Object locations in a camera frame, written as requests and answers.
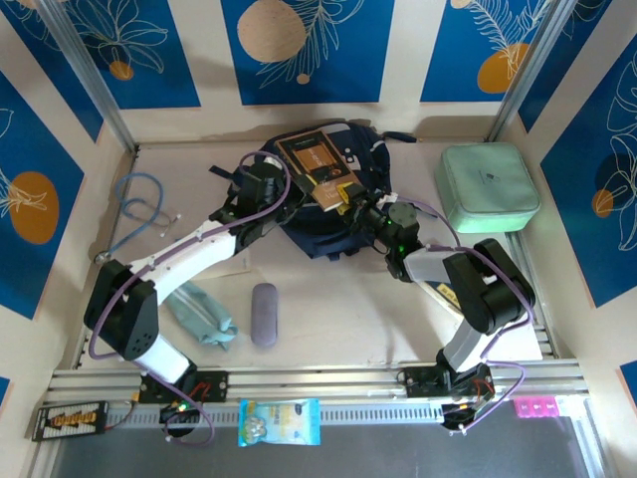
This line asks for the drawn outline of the aluminium frame post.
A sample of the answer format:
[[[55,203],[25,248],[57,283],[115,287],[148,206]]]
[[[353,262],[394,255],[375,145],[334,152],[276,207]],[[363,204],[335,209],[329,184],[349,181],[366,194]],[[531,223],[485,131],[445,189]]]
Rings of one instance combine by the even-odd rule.
[[[586,40],[578,24],[579,0],[546,0],[547,9],[534,38],[505,93],[485,142],[504,139],[510,124],[519,121],[529,133],[548,106]]]
[[[36,9],[48,31],[55,39],[105,123],[122,147],[127,152],[135,153],[137,151],[137,143],[134,141],[119,112],[119,107],[114,97],[64,7],[57,0],[34,1]]]

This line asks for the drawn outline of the navy blue backpack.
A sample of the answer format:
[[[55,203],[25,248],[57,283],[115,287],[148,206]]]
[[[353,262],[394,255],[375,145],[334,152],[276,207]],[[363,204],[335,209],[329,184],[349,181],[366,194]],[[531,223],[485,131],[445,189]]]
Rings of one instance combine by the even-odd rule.
[[[391,194],[387,134],[379,133],[370,126],[353,121],[330,121],[275,136],[255,154],[254,162],[266,160],[289,174],[294,181],[292,192],[293,198],[296,199],[303,192],[295,184],[295,173],[275,147],[275,141],[314,129],[319,129],[328,136],[365,189],[379,195],[381,200]],[[239,191],[242,179],[239,166],[234,171],[228,171],[219,166],[212,166],[210,170],[213,174],[229,181],[228,191],[230,189]],[[386,211],[387,207],[380,202],[378,206]],[[351,256],[362,248],[371,247],[371,240],[367,235],[350,228],[335,210],[324,212],[310,195],[308,195],[308,202],[298,209],[291,219],[277,227],[281,228],[294,244],[312,259],[327,257],[330,260],[336,260],[341,255]],[[264,236],[273,228],[276,227],[268,226]]]

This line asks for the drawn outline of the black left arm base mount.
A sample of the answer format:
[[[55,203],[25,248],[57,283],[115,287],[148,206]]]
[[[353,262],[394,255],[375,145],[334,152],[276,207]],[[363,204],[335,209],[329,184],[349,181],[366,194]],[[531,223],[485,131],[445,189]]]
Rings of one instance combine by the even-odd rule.
[[[226,401],[229,373],[225,370],[191,371],[172,386],[201,403],[221,403]],[[139,387],[141,403],[167,404],[179,396],[166,385],[150,376],[141,379]]]

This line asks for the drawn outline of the light blue cloth pouch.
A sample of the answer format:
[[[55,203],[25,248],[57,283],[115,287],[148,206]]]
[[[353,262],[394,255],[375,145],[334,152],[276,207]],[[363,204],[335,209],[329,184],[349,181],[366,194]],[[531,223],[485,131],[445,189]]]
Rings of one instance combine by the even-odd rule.
[[[237,337],[239,330],[228,310],[193,282],[175,289],[163,304],[200,345],[226,352]]]

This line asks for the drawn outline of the light blue snack packet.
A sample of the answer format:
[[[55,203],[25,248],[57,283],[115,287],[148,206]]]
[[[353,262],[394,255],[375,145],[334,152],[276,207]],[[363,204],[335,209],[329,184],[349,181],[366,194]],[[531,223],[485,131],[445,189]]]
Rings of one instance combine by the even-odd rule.
[[[238,445],[319,446],[320,403],[317,398],[259,402],[243,399],[238,421]]]

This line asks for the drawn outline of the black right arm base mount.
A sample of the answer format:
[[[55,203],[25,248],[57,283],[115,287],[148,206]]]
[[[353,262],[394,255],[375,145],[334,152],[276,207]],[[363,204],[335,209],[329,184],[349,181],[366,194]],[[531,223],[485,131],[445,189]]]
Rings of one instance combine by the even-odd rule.
[[[464,397],[495,395],[490,368],[485,363],[464,372],[455,372],[441,365],[410,366],[403,371],[407,396]]]

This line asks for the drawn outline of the purple glasses case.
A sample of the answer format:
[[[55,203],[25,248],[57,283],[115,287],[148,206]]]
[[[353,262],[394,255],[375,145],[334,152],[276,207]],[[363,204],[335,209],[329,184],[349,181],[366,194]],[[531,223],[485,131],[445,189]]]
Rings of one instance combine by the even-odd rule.
[[[278,338],[279,294],[270,283],[256,285],[251,302],[251,340],[261,348],[273,346]]]

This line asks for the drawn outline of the mint green zip case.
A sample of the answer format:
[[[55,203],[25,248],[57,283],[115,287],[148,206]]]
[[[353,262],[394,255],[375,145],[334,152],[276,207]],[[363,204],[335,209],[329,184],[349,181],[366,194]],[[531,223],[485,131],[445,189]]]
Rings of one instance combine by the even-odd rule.
[[[444,213],[458,233],[520,231],[540,209],[522,155],[507,142],[447,147],[435,181]]]

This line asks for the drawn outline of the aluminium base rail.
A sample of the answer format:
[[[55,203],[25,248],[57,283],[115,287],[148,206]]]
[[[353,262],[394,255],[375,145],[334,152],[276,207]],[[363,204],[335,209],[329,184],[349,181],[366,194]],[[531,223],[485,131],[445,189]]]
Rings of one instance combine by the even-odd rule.
[[[239,417],[243,399],[259,402],[317,398],[321,419],[335,423],[440,423],[443,407],[470,401],[457,399],[407,396],[399,373],[408,363],[392,367],[368,368],[307,368],[307,369],[247,369],[229,373],[225,402],[202,403],[212,422],[232,426]],[[588,386],[574,359],[527,361],[520,367],[490,365],[495,396],[480,410],[486,411],[500,398],[509,400],[522,396],[553,396],[564,412],[569,401],[588,396]]]

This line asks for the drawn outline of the pink pill box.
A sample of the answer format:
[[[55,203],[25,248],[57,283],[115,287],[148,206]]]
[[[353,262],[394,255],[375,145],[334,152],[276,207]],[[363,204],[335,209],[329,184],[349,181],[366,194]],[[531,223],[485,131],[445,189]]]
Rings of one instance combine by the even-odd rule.
[[[559,417],[560,411],[553,396],[522,396],[514,399],[519,418]]]

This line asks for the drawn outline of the white book with yellow label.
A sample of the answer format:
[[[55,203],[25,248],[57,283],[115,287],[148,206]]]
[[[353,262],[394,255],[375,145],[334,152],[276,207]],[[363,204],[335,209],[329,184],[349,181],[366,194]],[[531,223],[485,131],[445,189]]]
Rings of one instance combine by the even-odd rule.
[[[462,313],[457,296],[448,284],[429,281],[422,282],[419,286],[457,321],[462,322],[464,320],[464,314]]]

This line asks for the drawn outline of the black power distribution board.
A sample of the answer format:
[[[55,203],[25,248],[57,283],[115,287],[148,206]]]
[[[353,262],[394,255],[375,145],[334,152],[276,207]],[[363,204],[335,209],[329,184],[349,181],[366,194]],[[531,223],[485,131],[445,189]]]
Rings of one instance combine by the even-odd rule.
[[[103,434],[108,404],[104,400],[40,407],[32,432],[33,442]]]

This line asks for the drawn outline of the brown hardcover book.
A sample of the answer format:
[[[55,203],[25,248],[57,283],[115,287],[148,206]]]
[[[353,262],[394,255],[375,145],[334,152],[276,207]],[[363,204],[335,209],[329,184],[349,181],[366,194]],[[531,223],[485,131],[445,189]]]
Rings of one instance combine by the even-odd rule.
[[[360,181],[342,159],[333,142],[319,129],[294,134],[275,141],[275,147],[297,176],[305,174],[313,182],[311,197],[324,211],[335,210],[342,202],[336,187]]]

